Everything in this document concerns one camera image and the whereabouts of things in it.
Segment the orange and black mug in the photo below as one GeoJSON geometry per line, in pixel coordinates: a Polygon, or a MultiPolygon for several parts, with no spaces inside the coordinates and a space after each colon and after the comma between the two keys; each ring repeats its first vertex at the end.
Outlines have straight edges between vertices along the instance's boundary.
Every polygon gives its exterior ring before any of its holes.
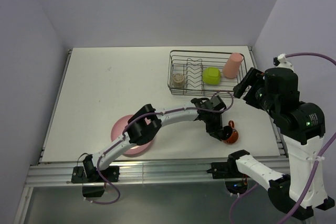
{"type": "Polygon", "coordinates": [[[235,129],[234,121],[230,120],[228,125],[223,127],[223,137],[222,142],[226,144],[235,144],[238,141],[239,134],[235,129]]]}

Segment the pink plastic cup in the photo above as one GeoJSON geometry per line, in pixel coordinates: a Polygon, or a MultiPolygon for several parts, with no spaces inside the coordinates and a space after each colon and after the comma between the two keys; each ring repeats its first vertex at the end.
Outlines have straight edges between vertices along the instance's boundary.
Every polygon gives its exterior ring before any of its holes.
{"type": "Polygon", "coordinates": [[[229,79],[237,77],[243,59],[244,57],[241,54],[232,53],[223,66],[223,75],[229,79]]]}

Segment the white and green bowl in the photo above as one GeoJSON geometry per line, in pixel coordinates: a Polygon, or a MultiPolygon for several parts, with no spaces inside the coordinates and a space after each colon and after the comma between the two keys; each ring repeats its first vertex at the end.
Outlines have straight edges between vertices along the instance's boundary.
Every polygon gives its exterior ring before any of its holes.
{"type": "Polygon", "coordinates": [[[206,84],[218,85],[221,80],[221,73],[218,68],[208,67],[203,71],[202,80],[206,84]]]}

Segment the speckled ceramic ramekin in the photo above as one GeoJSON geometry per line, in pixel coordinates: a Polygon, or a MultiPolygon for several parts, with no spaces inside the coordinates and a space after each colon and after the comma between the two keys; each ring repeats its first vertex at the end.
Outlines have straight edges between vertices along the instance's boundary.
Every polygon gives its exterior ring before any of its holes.
{"type": "Polygon", "coordinates": [[[175,88],[183,88],[185,84],[184,75],[181,73],[175,73],[172,76],[172,85],[175,88]]]}

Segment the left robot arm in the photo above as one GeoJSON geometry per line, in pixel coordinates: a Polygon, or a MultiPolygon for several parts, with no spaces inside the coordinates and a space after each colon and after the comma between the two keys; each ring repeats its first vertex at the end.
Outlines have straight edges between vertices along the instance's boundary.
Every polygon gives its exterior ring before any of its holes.
{"type": "Polygon", "coordinates": [[[235,143],[238,133],[234,122],[227,126],[222,123],[222,114],[229,107],[219,96],[208,98],[193,98],[190,102],[172,109],[156,110],[151,104],[144,105],[128,121],[121,134],[107,147],[94,154],[82,154],[82,165],[73,168],[71,182],[104,183],[108,179],[116,182],[119,169],[110,164],[119,156],[135,146],[150,143],[159,129],[170,124],[184,121],[203,121],[206,132],[213,138],[235,143]]]}

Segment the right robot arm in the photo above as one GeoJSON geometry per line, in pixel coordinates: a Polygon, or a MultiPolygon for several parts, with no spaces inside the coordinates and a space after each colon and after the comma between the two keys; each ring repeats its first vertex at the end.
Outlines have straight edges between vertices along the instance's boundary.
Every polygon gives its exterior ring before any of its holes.
{"type": "Polygon", "coordinates": [[[229,155],[228,173],[252,178],[267,191],[274,207],[287,217],[306,220],[313,217],[314,208],[334,207],[335,201],[325,191],[319,166],[325,117],[316,104],[300,101],[298,76],[288,68],[270,68],[265,72],[250,68],[233,90],[234,97],[243,98],[272,118],[287,147],[290,173],[272,170],[246,150],[229,155]]]}

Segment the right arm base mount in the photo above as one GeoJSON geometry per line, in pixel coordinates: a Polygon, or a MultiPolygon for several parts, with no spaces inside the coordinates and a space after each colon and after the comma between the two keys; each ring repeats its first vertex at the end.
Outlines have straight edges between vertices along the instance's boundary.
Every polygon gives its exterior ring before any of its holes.
{"type": "Polygon", "coordinates": [[[226,189],[233,194],[243,194],[248,189],[248,176],[242,174],[228,162],[213,162],[206,171],[213,179],[224,179],[226,189]]]}

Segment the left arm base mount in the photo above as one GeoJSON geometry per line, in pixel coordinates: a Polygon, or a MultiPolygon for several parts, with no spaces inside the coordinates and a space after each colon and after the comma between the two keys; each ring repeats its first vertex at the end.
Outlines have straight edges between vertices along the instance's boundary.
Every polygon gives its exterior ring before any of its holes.
{"type": "MultiPolygon", "coordinates": [[[[110,166],[106,170],[103,170],[102,175],[110,182],[117,182],[119,179],[119,166],[110,166]]],[[[100,198],[105,191],[105,185],[103,186],[85,186],[89,183],[105,183],[100,177],[97,171],[91,177],[87,177],[85,170],[82,166],[75,166],[72,171],[71,177],[72,184],[83,184],[82,195],[85,198],[100,198]]]]}

